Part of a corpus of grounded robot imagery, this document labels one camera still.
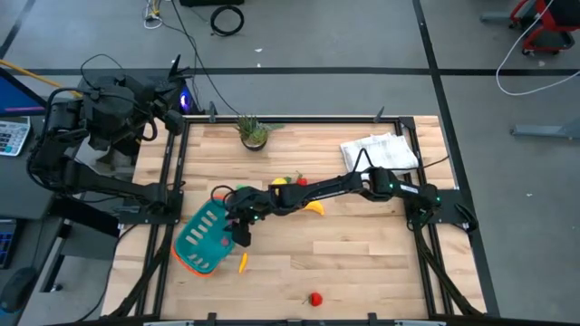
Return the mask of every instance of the yellow banana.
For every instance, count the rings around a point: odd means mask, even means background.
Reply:
[[[306,205],[306,207],[304,209],[315,211],[316,213],[320,214],[321,216],[324,216],[324,206],[318,200],[315,200],[315,201],[308,203],[308,205]]]
[[[238,269],[238,273],[243,273],[244,270],[246,269],[246,264],[247,264],[247,253],[242,254],[242,261],[239,262],[239,269]]]

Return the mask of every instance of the black cable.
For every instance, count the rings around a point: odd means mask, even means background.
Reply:
[[[461,214],[461,216],[465,219],[465,221],[467,223],[467,227],[463,227],[463,225],[453,224],[454,226],[459,227],[460,229],[467,232],[468,234],[470,234],[471,232],[473,232],[479,228],[479,221],[476,218],[475,214],[473,214],[473,212],[471,212],[471,210],[469,210],[467,207],[463,206],[462,204],[455,204],[455,209],[457,209],[459,211],[459,213]]]
[[[450,156],[448,155],[448,156],[446,156],[445,158],[442,158],[442,159],[440,159],[440,160],[437,160],[437,161],[435,161],[435,162],[431,162],[431,163],[429,163],[428,165],[426,165],[426,166],[422,166],[422,167],[416,167],[416,168],[388,168],[388,169],[389,169],[390,171],[413,171],[413,170],[416,170],[416,169],[418,169],[418,168],[428,168],[428,167],[432,167],[432,166],[434,166],[434,165],[436,165],[436,164],[439,164],[439,163],[441,163],[441,162],[443,162],[443,161],[447,160],[449,157],[450,157]]]
[[[239,17],[239,24],[237,25],[236,28],[234,28],[231,31],[224,31],[216,26],[216,19],[218,18],[219,14],[225,12],[226,10],[233,11]],[[213,14],[211,14],[211,17],[209,18],[209,25],[211,26],[211,29],[214,31],[214,34],[222,37],[231,36],[241,31],[242,27],[244,27],[244,22],[245,22],[244,14],[242,13],[241,10],[239,10],[239,8],[234,7],[233,5],[220,6],[213,12]]]
[[[102,202],[106,202],[108,200],[113,200],[115,198],[121,198],[119,196],[111,196],[111,197],[106,197],[103,199],[96,199],[96,200],[84,200],[84,199],[79,199],[79,198],[75,198],[75,197],[69,197],[69,199],[74,200],[74,201],[78,201],[84,204],[95,204],[95,203],[102,203]]]
[[[30,267],[34,268],[34,263],[36,262],[36,254],[38,254],[38,245],[43,237],[43,230],[44,230],[44,218],[40,221],[40,231],[38,231],[38,239],[36,240],[36,247],[34,249],[33,260],[30,263]]]
[[[147,123],[149,123],[151,125],[151,136],[145,137],[145,135],[140,135],[139,132],[133,128],[133,132],[135,133],[136,139],[145,140],[145,141],[153,141],[153,140],[155,140],[155,138],[157,138],[158,131],[157,131],[157,124],[155,123],[155,120],[153,118],[151,118],[151,119],[149,119],[149,121]]]
[[[122,233],[121,236],[119,236],[119,239],[117,240],[117,244],[115,245],[115,250],[117,245],[119,244],[119,242],[121,241],[121,239],[127,234],[129,233],[130,230],[132,230],[133,228],[135,228],[135,226],[137,225],[132,225],[131,227],[129,227],[125,232]],[[106,280],[109,280],[109,276],[111,276],[111,270],[112,270],[112,265],[111,265],[111,269],[109,269],[109,271],[107,272],[107,278]],[[97,310],[97,308],[99,307],[99,305],[101,305],[102,299],[105,297],[105,293],[107,292],[107,285],[105,284],[105,288],[102,290],[102,294],[101,297],[99,298],[99,301],[97,301],[97,304],[95,304],[94,307],[92,307],[92,309],[87,312],[84,316],[82,316],[80,319],[78,319],[75,322],[79,322],[79,321],[84,321],[85,319],[87,319],[95,310]]]
[[[187,182],[181,181],[181,182],[179,182],[179,187],[178,188],[181,188],[181,187],[185,186],[186,184],[187,184]],[[169,187],[169,186],[174,186],[174,185],[175,185],[175,183],[174,182],[171,182],[171,183],[168,183],[166,186]]]
[[[87,85],[89,85],[92,89],[96,90],[96,87],[94,87],[88,79],[86,79],[85,75],[84,75],[84,71],[82,70],[82,68],[84,68],[84,65],[87,64],[88,62],[90,62],[92,59],[98,58],[98,57],[105,57],[105,58],[109,58],[112,62],[115,62],[115,64],[117,64],[117,66],[119,66],[119,68],[121,68],[122,70],[125,70],[125,68],[123,68],[115,59],[111,58],[109,55],[105,54],[105,53],[99,53],[96,54],[94,56],[92,56],[91,58],[87,59],[85,62],[83,62],[81,64],[81,76],[82,79],[87,83]]]
[[[224,196],[224,199],[222,200],[222,204],[218,205],[217,200],[214,198],[214,194],[216,193],[216,190],[221,189],[221,188],[225,188],[225,189],[229,190],[229,192]],[[233,194],[235,191],[236,190],[234,190],[234,188],[232,188],[230,186],[226,186],[226,185],[217,186],[211,190],[211,193],[209,194],[209,198],[211,199],[211,202],[214,203],[215,206],[226,208],[226,198],[228,196],[230,196],[231,194]]]
[[[193,7],[188,7],[189,10],[191,10],[193,12],[193,14],[195,14],[199,19],[201,19],[202,22],[209,24],[209,20],[207,20],[206,18],[204,18],[201,14],[199,14],[197,11],[195,11],[195,9],[193,9]]]
[[[425,227],[425,225],[427,225],[429,223],[429,221],[435,216],[435,211],[434,210],[430,210],[429,212],[423,214],[421,217],[423,216],[427,216],[422,222],[419,222],[419,229],[422,229],[423,227]],[[407,230],[409,231],[413,231],[415,229],[414,224],[411,221],[407,221]]]
[[[189,43],[191,44],[191,46],[193,47],[193,50],[195,52],[195,56],[198,58],[199,60],[199,65],[201,66],[201,69],[203,70],[203,72],[206,74],[206,76],[208,77],[209,83],[211,84],[211,86],[213,87],[214,91],[216,91],[216,94],[218,95],[218,97],[224,102],[224,104],[226,104],[226,106],[234,111],[238,116],[241,116],[242,114],[240,112],[238,112],[236,109],[234,109],[231,105],[229,105],[229,103],[226,101],[226,99],[224,99],[224,97],[221,95],[221,93],[218,90],[218,87],[216,87],[216,84],[211,80],[211,77],[209,77],[209,73],[206,70],[206,67],[204,66],[203,62],[201,61],[201,58],[199,57],[198,54],[198,47],[192,42],[192,39],[195,40],[195,38],[191,35],[188,34],[188,30],[185,28],[185,25],[183,24],[183,20],[181,19],[181,15],[179,14],[179,10],[177,8],[177,6],[175,5],[174,0],[171,0],[171,4],[173,5],[173,9],[175,10],[175,14],[179,19],[179,23],[181,24],[181,28],[183,29],[183,31],[180,31],[179,29],[175,28],[175,27],[170,27],[173,30],[177,30],[183,34],[185,34],[188,37]]]
[[[443,284],[443,287],[449,295],[451,299],[458,305],[459,310],[464,315],[483,315],[480,311],[475,309],[468,301],[468,299],[461,294],[461,291],[455,285],[455,283],[449,278],[447,272],[441,265],[437,262],[437,259],[427,246],[425,242],[425,238],[420,229],[414,229],[413,233],[415,234],[416,238],[418,239],[417,249],[419,250],[419,254],[425,259],[427,264],[430,266],[431,270],[437,275],[440,282]]]
[[[140,107],[139,103],[137,101],[135,101],[134,99],[131,99],[131,98],[128,98],[128,97],[119,95],[119,94],[115,94],[115,93],[109,93],[109,92],[106,92],[106,91],[105,92],[99,92],[99,96],[112,97],[112,98],[115,98],[115,99],[121,99],[121,100],[124,100],[124,101],[131,102],[135,106],[135,110],[137,110],[137,111],[145,114],[146,116],[149,116],[150,115],[150,113],[148,113],[147,111],[143,110]]]
[[[36,154],[38,153],[38,151],[40,150],[40,147],[44,143],[44,138],[46,137],[46,130],[48,128],[48,124],[49,124],[50,117],[51,117],[51,112],[53,111],[54,98],[56,97],[56,95],[58,95],[62,92],[65,92],[65,91],[78,91],[78,92],[84,93],[84,94],[89,93],[86,90],[81,90],[81,89],[76,88],[76,87],[62,87],[62,88],[54,90],[49,95],[48,100],[46,100],[46,110],[44,110],[43,130],[42,130],[41,134],[39,135],[38,140],[36,141],[36,144],[34,144],[34,147],[31,150],[30,156],[28,156],[28,159],[26,160],[26,174],[28,174],[28,177],[30,179],[32,179],[32,181],[36,185],[38,185],[39,187],[42,187],[44,189],[47,189],[49,191],[54,191],[54,192],[58,192],[61,189],[58,187],[50,187],[49,185],[45,184],[44,182],[37,180],[36,177],[32,173],[31,167],[32,167],[33,160],[36,158]]]

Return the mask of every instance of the folded towel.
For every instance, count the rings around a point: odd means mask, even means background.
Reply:
[[[366,149],[375,167],[383,168],[416,168],[419,161],[407,145],[404,136],[396,136],[386,133],[380,136],[373,136],[348,141],[341,144],[341,151],[344,157],[344,164],[349,171],[353,170],[356,158],[361,149]],[[361,172],[370,166],[364,154],[362,154],[359,165],[356,168]],[[406,173],[406,171],[393,171],[396,175]]]

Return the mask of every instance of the cable coil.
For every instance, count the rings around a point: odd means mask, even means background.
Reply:
[[[216,19],[218,18],[219,14],[225,12],[226,10],[231,10],[239,16],[239,25],[231,31],[224,31],[216,26]],[[242,27],[244,27],[244,22],[245,22],[244,14],[242,14],[242,11],[239,10],[239,8],[234,7],[233,5],[220,6],[218,9],[216,9],[216,11],[213,12],[213,14],[211,14],[211,17],[209,18],[209,24],[211,25],[211,29],[214,31],[216,35],[219,36],[230,36],[236,34],[237,32],[241,31]]]

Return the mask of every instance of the gray floor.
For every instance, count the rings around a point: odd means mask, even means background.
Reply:
[[[0,37],[8,34],[24,0],[8,3],[0,4]],[[178,26],[170,4],[162,3],[165,22]],[[440,68],[495,69],[518,37],[504,25],[479,22],[481,12],[508,9],[506,1],[421,3]],[[143,6],[142,0],[37,0],[6,59],[26,68],[78,69],[90,56],[107,53],[127,68],[164,68],[181,53],[181,65],[192,65],[184,35],[142,27]],[[198,12],[209,17],[212,9]],[[242,6],[246,25],[230,38],[210,35],[190,10],[179,10],[207,67],[428,67],[407,0],[247,0]],[[506,68],[580,68],[579,53],[580,46],[558,56],[523,57],[516,51]],[[90,66],[114,67],[105,59]],[[79,76],[51,78],[67,85],[79,81]],[[41,94],[50,91],[22,80]],[[385,114],[439,114],[429,76],[219,75],[213,80],[243,112],[370,114],[384,105]],[[508,134],[515,123],[557,124],[580,115],[575,105],[580,81],[514,98],[500,92],[493,77],[442,80],[502,316],[580,322],[575,304],[580,300],[575,207],[580,145]],[[502,78],[512,91],[554,80]],[[198,86],[204,105],[214,101],[220,113],[227,112],[207,78],[199,77]],[[71,286],[34,298],[36,305],[23,324],[72,321],[83,315],[97,302],[107,267],[106,262],[71,261],[59,277]]]

